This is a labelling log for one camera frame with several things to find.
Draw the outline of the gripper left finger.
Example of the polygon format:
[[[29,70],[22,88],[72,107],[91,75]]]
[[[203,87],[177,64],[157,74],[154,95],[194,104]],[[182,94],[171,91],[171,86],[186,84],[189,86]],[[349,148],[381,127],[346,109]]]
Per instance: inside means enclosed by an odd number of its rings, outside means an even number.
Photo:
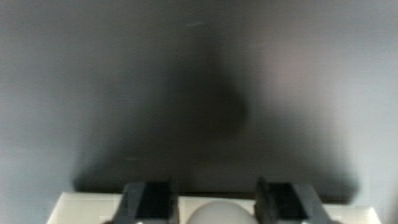
[[[113,224],[180,224],[178,185],[173,179],[127,184]]]

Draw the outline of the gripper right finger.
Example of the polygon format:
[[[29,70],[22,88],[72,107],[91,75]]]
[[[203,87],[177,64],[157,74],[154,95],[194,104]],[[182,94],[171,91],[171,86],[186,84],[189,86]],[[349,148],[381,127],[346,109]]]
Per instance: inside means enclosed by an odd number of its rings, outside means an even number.
[[[335,224],[314,187],[298,183],[257,183],[255,217],[260,224]]]

